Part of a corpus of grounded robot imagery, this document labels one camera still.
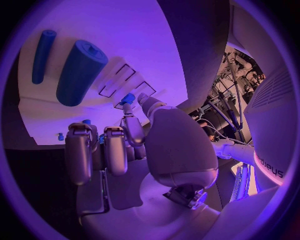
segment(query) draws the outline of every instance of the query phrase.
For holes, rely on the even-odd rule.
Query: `small blue object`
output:
[[[124,104],[132,104],[136,97],[132,93],[128,93],[120,102],[120,105],[123,106]]]
[[[63,141],[65,138],[63,136],[63,134],[60,132],[58,135],[58,141]]]
[[[99,136],[99,143],[104,144],[104,133]]]
[[[79,105],[108,61],[97,46],[77,40],[61,71],[56,90],[58,101],[68,107]]]
[[[32,83],[40,84],[44,80],[47,59],[50,49],[57,33],[52,30],[45,30],[41,33],[32,68]]]
[[[91,120],[86,119],[86,120],[83,120],[82,123],[83,123],[83,124],[91,124]]]

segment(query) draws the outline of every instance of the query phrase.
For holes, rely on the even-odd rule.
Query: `blue foam cylinder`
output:
[[[32,83],[40,84],[44,80],[44,73],[50,49],[57,33],[52,30],[45,30],[41,33],[33,62]]]
[[[79,105],[108,61],[97,46],[85,40],[76,41],[59,78],[58,101],[69,107]]]

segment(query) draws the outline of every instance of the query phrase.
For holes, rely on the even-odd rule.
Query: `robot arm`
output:
[[[250,145],[235,144],[229,139],[220,139],[212,142],[215,154],[221,159],[234,158],[242,163],[254,165],[254,147]]]

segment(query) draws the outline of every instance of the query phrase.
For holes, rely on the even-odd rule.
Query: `vent grille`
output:
[[[262,86],[256,95],[252,108],[258,108],[266,104],[279,101],[293,91],[293,85],[289,73],[285,70],[276,76],[271,76],[268,82]]]

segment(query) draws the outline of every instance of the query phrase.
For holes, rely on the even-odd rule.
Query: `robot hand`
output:
[[[224,148],[225,146],[233,145],[235,145],[235,142],[229,139],[220,139],[217,142],[212,142],[212,146],[216,156],[221,159],[230,159],[232,157],[231,155],[224,154]]]

